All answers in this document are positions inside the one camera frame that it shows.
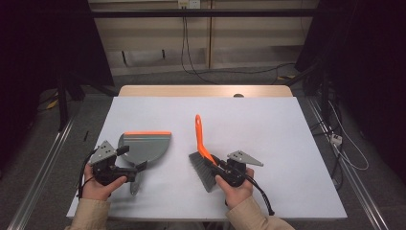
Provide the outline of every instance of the black cable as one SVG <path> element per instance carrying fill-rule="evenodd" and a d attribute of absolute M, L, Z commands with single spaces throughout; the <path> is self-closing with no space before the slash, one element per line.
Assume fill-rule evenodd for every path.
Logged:
<path fill-rule="evenodd" d="M 321 123 L 323 123 L 325 120 L 322 120 L 314 125 L 309 126 L 308 128 L 310 129 L 310 131 L 313 131 L 317 126 L 319 126 Z"/>
<path fill-rule="evenodd" d="M 91 181 L 93 178 L 95 178 L 95 177 L 92 176 L 92 177 L 88 178 L 86 181 L 84 181 L 84 183 L 81 187 L 84 188 L 84 186 L 87 184 L 87 182 Z"/>
<path fill-rule="evenodd" d="M 320 135 L 330 135 L 331 132 L 337 130 L 338 127 L 339 127 L 339 126 L 337 125 L 335 128 L 332 128 L 332 129 L 330 129 L 330 130 L 328 130 L 328 131 L 326 131 L 326 132 L 318 132 L 318 133 L 314 133 L 314 134 L 312 134 L 312 135 L 313 135 L 313 137 L 315 137 L 315 136 L 320 136 Z"/>
<path fill-rule="evenodd" d="M 259 187 L 259 184 L 257 183 L 257 181 L 251 177 L 250 175 L 247 175 L 245 173 L 243 173 L 244 177 L 246 180 L 248 180 L 251 184 L 253 184 L 260 192 L 260 194 L 263 197 L 263 200 L 265 201 L 266 204 L 266 208 L 268 209 L 268 214 L 269 216 L 274 216 L 275 212 L 272 210 L 271 207 L 271 203 L 269 202 L 268 196 L 266 195 L 266 193 Z"/>
<path fill-rule="evenodd" d="M 303 8 L 304 0 L 301 1 L 301 9 Z M 304 39 L 305 39 L 305 29 L 304 29 L 304 23 L 302 21 L 301 17 L 301 27 L 302 27 L 302 33 L 304 34 Z"/>
<path fill-rule="evenodd" d="M 187 44 L 187 50 L 188 50 L 188 57 L 189 57 L 189 62 L 191 64 L 191 68 L 193 70 L 193 72 L 188 71 L 185 68 L 184 62 L 183 62 L 183 54 L 184 54 L 184 50 L 185 50 L 185 40 L 186 40 L 186 44 Z M 182 53 L 181 53 L 181 63 L 182 63 L 182 68 L 183 70 L 191 75 L 197 75 L 201 80 L 208 82 L 208 83 L 212 83 L 212 84 L 218 84 L 216 82 L 210 81 L 210 80 L 206 80 L 203 79 L 200 75 L 203 74 L 211 74 L 211 73 L 231 73 L 231 74 L 261 74 L 261 73 L 266 73 L 266 72 L 270 72 L 273 70 L 276 70 L 277 72 L 277 76 L 275 77 L 274 81 L 272 81 L 272 83 L 270 84 L 274 84 L 277 80 L 278 80 L 278 69 L 287 65 L 294 65 L 296 63 L 292 63 L 292 62 L 288 62 L 288 63 L 283 63 L 278 65 L 277 67 L 273 67 L 271 69 L 266 69 L 266 70 L 259 70 L 259 71 L 253 71 L 253 72 L 244 72 L 244 71 L 228 71 L 228 70 L 210 70 L 210 71 L 203 71 L 203 72 L 197 72 L 194 69 L 194 66 L 192 64 L 192 58 L 191 58 L 191 52 L 190 52 L 190 45 L 189 45 L 189 34 L 188 34 L 188 20 L 186 17 L 183 17 L 183 42 L 182 42 Z"/>
<path fill-rule="evenodd" d="M 86 167 L 87 162 L 89 162 L 90 157 L 92 157 L 92 155 L 96 152 L 96 149 L 91 150 L 90 153 L 86 156 L 86 158 L 84 158 L 83 164 L 81 165 L 81 169 L 80 169 L 80 175 L 79 175 L 79 181 L 78 181 L 78 199 L 81 199 L 82 195 L 83 195 L 83 186 L 84 184 L 87 183 L 87 181 L 82 185 L 81 184 L 81 180 L 83 179 L 83 175 L 84 175 L 84 168 Z"/>
<path fill-rule="evenodd" d="M 183 63 L 183 52 L 185 49 L 185 39 L 186 39 L 186 44 L 187 44 L 187 49 L 188 49 L 188 56 L 189 56 L 189 62 L 191 64 L 191 68 L 193 70 L 193 73 L 189 72 L 186 70 L 185 65 Z M 201 80 L 208 82 L 208 83 L 212 83 L 212 84 L 218 84 L 216 82 L 213 82 L 211 80 L 205 80 L 202 77 L 200 77 L 200 75 L 196 72 L 196 70 L 194 70 L 193 67 L 193 63 L 192 63 L 192 58 L 191 58 L 191 52 L 190 52 L 190 46 L 189 46 L 189 36 L 188 36 L 188 20 L 186 19 L 186 17 L 183 17 L 183 42 L 182 42 L 182 55 L 181 55 L 181 63 L 182 63 L 182 68 L 183 70 L 188 73 L 188 74 L 193 74 L 193 75 L 197 75 L 198 78 L 200 78 Z"/>
<path fill-rule="evenodd" d="M 337 97 L 336 93 L 334 93 L 334 100 L 333 100 L 333 101 L 329 101 L 329 104 L 330 104 L 330 106 L 332 106 L 332 107 L 334 108 L 334 110 L 335 110 L 336 113 L 337 113 L 336 115 L 337 115 L 337 118 L 338 118 L 338 120 L 337 120 L 338 124 L 341 124 L 343 117 L 342 117 L 342 114 L 341 114 L 340 107 L 339 107 L 339 105 L 338 105 L 338 97 Z M 339 134 L 340 136 L 343 136 L 343 129 L 341 128 L 341 126 L 340 126 L 340 128 L 339 128 L 339 130 L 338 130 L 338 134 Z M 344 145 L 344 143 L 342 142 L 341 145 L 337 148 L 339 152 L 342 152 L 342 150 L 343 150 L 343 145 Z M 330 148 L 331 148 L 332 152 L 334 153 L 335 151 L 334 151 L 334 148 L 333 148 L 332 145 L 330 145 Z M 331 171 L 331 173 L 330 173 L 330 178 L 333 179 L 333 177 L 334 177 L 334 175 L 335 175 L 335 173 L 336 173 L 337 168 L 340 168 L 341 181 L 340 181 L 340 182 L 337 181 L 337 183 L 338 183 L 338 187 L 336 187 L 336 190 L 337 190 L 337 191 L 339 191 L 339 190 L 342 188 L 343 183 L 344 183 L 343 169 L 342 169 L 342 166 L 341 166 L 341 164 L 340 164 L 340 162 L 339 162 L 339 161 L 340 161 L 340 158 L 341 158 L 341 154 L 340 154 L 340 153 L 339 153 L 337 156 L 335 156 L 334 167 L 333 167 L 333 169 L 332 169 L 332 171 Z"/>

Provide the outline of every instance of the beige sleeve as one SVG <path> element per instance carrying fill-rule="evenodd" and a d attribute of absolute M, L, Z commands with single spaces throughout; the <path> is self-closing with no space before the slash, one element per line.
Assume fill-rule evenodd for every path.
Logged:
<path fill-rule="evenodd" d="M 72 225 L 65 230 L 105 229 L 110 203 L 102 200 L 79 200 Z"/>
<path fill-rule="evenodd" d="M 226 214 L 236 230 L 290 230 L 293 229 L 280 218 L 265 216 L 252 196 L 242 201 Z"/>

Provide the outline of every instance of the black curtain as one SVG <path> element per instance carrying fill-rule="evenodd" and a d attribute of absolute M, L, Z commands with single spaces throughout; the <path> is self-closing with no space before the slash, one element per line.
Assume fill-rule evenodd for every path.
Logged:
<path fill-rule="evenodd" d="M 343 25 L 343 28 L 338 27 L 340 27 L 340 23 L 345 22 L 353 9 L 353 2 L 351 0 L 320 0 L 317 9 L 335 9 L 341 10 L 342 13 L 317 15 L 312 18 L 304 47 L 295 65 L 295 68 L 299 71 L 307 69 L 315 62 L 316 58 L 332 58 L 335 56 L 338 47 L 327 46 L 329 40 L 335 33 L 340 33 L 339 36 L 344 34 L 347 25 Z"/>
<path fill-rule="evenodd" d="M 382 159 L 406 183 L 406 20 L 403 1 L 365 1 L 331 80 Z"/>
<path fill-rule="evenodd" d="M 61 11 L 90 9 L 86 0 L 0 3 L 1 166 L 34 120 L 39 94 L 57 87 L 57 76 L 70 81 L 73 73 L 77 85 L 87 82 L 82 79 L 113 85 L 94 19 L 49 13 Z"/>

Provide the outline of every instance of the white table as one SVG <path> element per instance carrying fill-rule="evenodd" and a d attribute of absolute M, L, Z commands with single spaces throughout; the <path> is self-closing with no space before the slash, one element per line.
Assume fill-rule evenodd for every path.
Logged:
<path fill-rule="evenodd" d="M 344 219 L 347 214 L 294 97 L 117 97 L 98 140 L 117 147 L 131 130 L 170 130 L 166 154 L 145 172 L 139 193 L 124 184 L 109 198 L 109 216 L 127 220 L 225 220 L 224 194 L 207 193 L 188 155 L 196 151 L 194 116 L 200 114 L 204 144 L 221 159 L 243 150 L 264 167 L 251 166 L 276 216 L 284 219 Z M 117 165 L 126 162 L 117 160 Z M 254 197 L 266 207 L 257 190 Z M 75 214 L 73 198 L 67 217 Z"/>

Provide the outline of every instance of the power outlet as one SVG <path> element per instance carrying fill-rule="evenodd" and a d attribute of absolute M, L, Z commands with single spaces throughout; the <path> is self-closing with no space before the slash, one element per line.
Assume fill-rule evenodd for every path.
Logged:
<path fill-rule="evenodd" d="M 343 137 L 333 133 L 330 136 L 330 143 L 336 146 L 340 146 L 341 143 L 343 143 Z"/>
<path fill-rule="evenodd" d="M 189 0 L 178 0 L 178 9 L 188 9 Z"/>
<path fill-rule="evenodd" d="M 200 0 L 190 0 L 189 9 L 200 9 Z"/>

